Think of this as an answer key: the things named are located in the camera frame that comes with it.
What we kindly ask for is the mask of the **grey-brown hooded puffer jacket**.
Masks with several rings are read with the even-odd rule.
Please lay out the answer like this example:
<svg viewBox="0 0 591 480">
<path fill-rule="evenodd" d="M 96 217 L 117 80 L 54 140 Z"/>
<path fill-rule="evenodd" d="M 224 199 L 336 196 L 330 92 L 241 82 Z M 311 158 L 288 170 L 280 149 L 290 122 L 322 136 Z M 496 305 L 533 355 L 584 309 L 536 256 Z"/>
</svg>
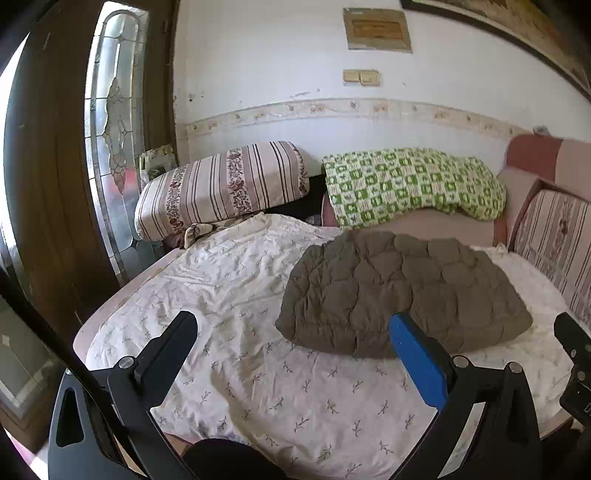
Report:
<svg viewBox="0 0 591 480">
<path fill-rule="evenodd" d="M 451 354 L 511 341 L 532 316 L 505 272 L 456 239 L 346 231 L 290 272 L 276 329 L 297 346 L 393 358 L 389 323 L 409 314 Z"/>
</svg>

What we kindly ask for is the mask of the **striped floral cushion right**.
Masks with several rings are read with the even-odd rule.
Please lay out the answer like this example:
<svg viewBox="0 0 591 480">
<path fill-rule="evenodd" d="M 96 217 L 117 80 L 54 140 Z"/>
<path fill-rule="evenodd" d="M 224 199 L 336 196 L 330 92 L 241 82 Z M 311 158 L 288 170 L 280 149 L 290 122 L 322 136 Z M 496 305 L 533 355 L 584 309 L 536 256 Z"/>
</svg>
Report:
<svg viewBox="0 0 591 480">
<path fill-rule="evenodd" d="M 541 190 L 517 229 L 514 251 L 562 294 L 574 316 L 590 323 L 590 203 Z"/>
</svg>

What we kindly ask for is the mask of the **white floral bed sheet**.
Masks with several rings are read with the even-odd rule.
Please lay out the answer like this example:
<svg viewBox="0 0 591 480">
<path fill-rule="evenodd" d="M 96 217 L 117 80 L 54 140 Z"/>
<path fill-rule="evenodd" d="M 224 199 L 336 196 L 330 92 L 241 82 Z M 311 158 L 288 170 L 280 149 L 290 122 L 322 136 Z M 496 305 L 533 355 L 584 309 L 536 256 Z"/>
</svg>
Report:
<svg viewBox="0 0 591 480">
<path fill-rule="evenodd" d="M 274 325 L 288 270 L 336 234 L 257 215 L 134 279 L 79 332 L 77 351 L 92 370 L 110 367 L 186 310 L 198 338 L 153 410 L 165 433 L 249 444 L 301 479 L 386 479 L 435 415 L 403 364 L 317 353 Z"/>
</svg>

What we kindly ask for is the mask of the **green white patterned blanket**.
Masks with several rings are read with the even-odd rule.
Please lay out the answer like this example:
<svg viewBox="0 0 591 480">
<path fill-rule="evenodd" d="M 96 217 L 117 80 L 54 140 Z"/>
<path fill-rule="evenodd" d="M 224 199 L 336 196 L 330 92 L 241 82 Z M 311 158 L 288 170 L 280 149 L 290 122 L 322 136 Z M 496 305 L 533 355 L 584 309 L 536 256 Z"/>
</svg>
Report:
<svg viewBox="0 0 591 480">
<path fill-rule="evenodd" d="M 493 221 L 507 201 L 506 187 L 483 161 L 435 149 L 353 151 L 326 156 L 322 166 L 335 220 L 345 228 L 421 209 Z"/>
</svg>

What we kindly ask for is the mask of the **small patterned box by door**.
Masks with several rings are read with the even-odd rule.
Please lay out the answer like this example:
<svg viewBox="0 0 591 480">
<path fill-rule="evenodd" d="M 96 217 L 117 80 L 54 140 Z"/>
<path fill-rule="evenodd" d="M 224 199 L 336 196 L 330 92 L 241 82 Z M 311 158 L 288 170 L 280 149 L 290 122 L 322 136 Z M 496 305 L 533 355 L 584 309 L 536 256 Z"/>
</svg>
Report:
<svg viewBox="0 0 591 480">
<path fill-rule="evenodd" d="M 138 170 L 143 183 L 149 183 L 177 166 L 176 155 L 171 144 L 147 150 L 138 157 Z"/>
</svg>

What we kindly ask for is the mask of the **striped floral pillow left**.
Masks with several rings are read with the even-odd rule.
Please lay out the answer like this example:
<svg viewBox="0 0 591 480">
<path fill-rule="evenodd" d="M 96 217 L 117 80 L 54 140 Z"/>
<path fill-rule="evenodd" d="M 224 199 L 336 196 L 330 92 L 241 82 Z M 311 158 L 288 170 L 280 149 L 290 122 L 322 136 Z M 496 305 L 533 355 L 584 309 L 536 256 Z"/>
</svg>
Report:
<svg viewBox="0 0 591 480">
<path fill-rule="evenodd" d="M 287 141 L 259 142 L 172 169 L 141 191 L 139 237 L 158 242 L 192 224 L 214 224 L 297 201 L 310 180 L 301 152 Z"/>
</svg>

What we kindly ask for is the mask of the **large framed painting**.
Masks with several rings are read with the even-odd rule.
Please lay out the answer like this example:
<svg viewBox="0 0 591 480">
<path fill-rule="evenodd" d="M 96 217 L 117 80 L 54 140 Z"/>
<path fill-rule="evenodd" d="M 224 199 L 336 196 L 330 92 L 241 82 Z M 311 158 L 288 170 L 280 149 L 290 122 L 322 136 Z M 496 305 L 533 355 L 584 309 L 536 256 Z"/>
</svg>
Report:
<svg viewBox="0 0 591 480">
<path fill-rule="evenodd" d="M 590 97 L 590 40 L 553 1 L 403 1 L 401 6 L 501 37 Z"/>
</svg>

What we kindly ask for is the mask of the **wooden door with stained glass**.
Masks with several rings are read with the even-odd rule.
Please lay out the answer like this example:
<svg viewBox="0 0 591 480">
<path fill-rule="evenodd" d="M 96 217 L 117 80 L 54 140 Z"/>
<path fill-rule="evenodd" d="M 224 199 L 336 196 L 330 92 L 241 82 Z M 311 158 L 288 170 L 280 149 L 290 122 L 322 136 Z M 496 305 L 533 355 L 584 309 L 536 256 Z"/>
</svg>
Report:
<svg viewBox="0 0 591 480">
<path fill-rule="evenodd" d="M 71 345 L 162 256 L 134 213 L 142 154 L 172 142 L 174 1 L 1 5 L 6 277 Z"/>
</svg>

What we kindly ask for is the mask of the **beige wall switch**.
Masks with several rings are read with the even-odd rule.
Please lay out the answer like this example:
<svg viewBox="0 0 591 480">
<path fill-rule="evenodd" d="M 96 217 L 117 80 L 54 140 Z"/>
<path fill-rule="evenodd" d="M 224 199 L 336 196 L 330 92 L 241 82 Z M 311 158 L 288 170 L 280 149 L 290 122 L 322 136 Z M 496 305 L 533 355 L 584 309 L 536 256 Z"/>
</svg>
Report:
<svg viewBox="0 0 591 480">
<path fill-rule="evenodd" d="M 377 70 L 344 70 L 342 71 L 342 82 L 345 85 L 359 84 L 363 87 L 379 87 L 381 75 Z"/>
</svg>

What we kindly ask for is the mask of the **small wall plaque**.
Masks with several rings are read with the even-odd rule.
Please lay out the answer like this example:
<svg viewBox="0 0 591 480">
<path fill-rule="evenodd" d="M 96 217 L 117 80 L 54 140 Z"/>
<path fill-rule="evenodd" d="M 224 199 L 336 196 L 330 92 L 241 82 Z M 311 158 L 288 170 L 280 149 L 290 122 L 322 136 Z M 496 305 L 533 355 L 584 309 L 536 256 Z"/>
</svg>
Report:
<svg viewBox="0 0 591 480">
<path fill-rule="evenodd" d="M 344 8 L 342 18 L 349 50 L 413 52 L 407 18 L 401 10 Z"/>
</svg>

